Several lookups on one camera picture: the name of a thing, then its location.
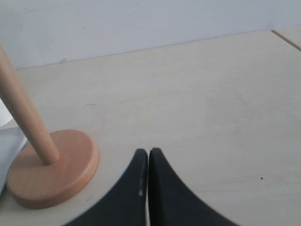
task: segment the wooden dowel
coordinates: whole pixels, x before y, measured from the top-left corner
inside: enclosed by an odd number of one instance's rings
[[[1,45],[0,98],[43,163],[56,162],[60,154]]]

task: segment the black plastic object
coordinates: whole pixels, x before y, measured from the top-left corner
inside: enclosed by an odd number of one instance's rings
[[[238,226],[190,191],[159,148],[150,152],[148,200],[151,226]]]
[[[66,226],[145,226],[147,168],[146,151],[136,150],[114,187]]]

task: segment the wooden paper towel holder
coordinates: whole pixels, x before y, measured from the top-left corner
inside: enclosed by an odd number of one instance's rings
[[[76,195],[97,168],[96,144],[79,130],[49,134],[1,45],[0,98],[30,143],[7,174],[6,186],[15,200],[42,209]]]

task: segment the white wall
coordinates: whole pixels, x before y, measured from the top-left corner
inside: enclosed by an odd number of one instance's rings
[[[0,0],[0,43],[24,68],[298,25],[300,9],[300,0]]]

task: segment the round wooden base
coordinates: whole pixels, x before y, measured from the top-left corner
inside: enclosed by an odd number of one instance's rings
[[[97,168],[98,150],[88,134],[61,130],[50,135],[60,153],[58,161],[44,165],[28,144],[7,174],[8,190],[27,208],[47,208],[70,199],[84,188]]]

